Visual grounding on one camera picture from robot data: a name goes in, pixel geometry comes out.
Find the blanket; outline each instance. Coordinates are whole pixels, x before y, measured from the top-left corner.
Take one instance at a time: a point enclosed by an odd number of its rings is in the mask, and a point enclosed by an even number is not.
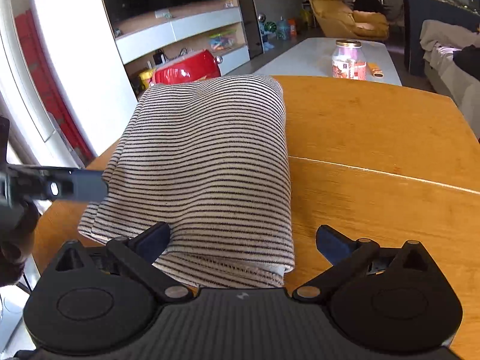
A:
[[[282,95],[266,76],[149,88],[80,233],[106,243],[165,221],[170,243],[154,266],[174,279],[281,287],[294,267]]]
[[[425,20],[420,34],[420,45],[432,51],[436,44],[463,49],[471,44],[480,47],[480,35],[460,26],[452,26],[436,20]]]

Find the red object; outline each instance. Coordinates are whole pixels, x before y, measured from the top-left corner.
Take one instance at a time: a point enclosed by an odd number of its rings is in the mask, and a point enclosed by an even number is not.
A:
[[[28,10],[25,14],[18,15],[15,18],[15,26],[28,70],[45,109],[53,115],[65,138],[87,164],[94,156],[71,118],[53,79],[38,39],[32,11]]]
[[[295,38],[297,36],[297,24],[295,23],[295,19],[289,19],[289,26],[290,26],[290,36]]]
[[[208,50],[191,52],[159,67],[154,83],[181,84],[220,77],[219,63],[221,57],[215,58]]]

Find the table seam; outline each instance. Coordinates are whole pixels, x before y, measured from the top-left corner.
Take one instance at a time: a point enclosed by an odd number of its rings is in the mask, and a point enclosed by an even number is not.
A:
[[[346,165],[344,163],[313,160],[311,158],[296,157],[296,156],[293,156],[293,155],[289,155],[289,158],[294,158],[294,159],[297,159],[297,160],[306,160],[306,161],[311,161],[311,162],[317,162],[317,163],[321,163],[321,164],[337,165],[339,167],[345,167],[345,168],[348,168],[348,169],[361,170],[363,172],[370,172],[370,173],[376,173],[376,174],[380,174],[380,175],[387,175],[387,176],[397,177],[397,178],[400,178],[400,179],[419,181],[419,182],[422,182],[422,183],[436,185],[436,186],[439,186],[439,187],[450,188],[450,189],[456,190],[456,191],[462,191],[462,192],[467,192],[467,193],[473,193],[474,195],[480,195],[480,191],[475,191],[475,190],[470,190],[469,188],[457,187],[455,185],[440,183],[438,181],[426,180],[424,178],[416,178],[416,177],[411,177],[411,176],[398,175],[396,173],[390,173],[390,172],[385,172],[385,171],[381,171],[381,170],[363,168],[363,167],[360,167],[360,166]]]

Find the yellow armchair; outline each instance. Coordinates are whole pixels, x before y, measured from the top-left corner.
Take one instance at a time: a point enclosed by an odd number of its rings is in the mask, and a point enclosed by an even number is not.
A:
[[[343,0],[309,1],[323,33],[329,38],[374,41],[388,38],[388,22],[381,13],[352,11]]]

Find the white coffee table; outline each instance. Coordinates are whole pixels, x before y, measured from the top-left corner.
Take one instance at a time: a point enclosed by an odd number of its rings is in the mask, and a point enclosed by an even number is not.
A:
[[[255,74],[268,76],[332,77],[332,54],[336,38],[309,38],[279,55]],[[383,70],[383,77],[367,72],[368,81],[402,86],[390,54],[383,43],[361,40],[367,62],[375,62]]]

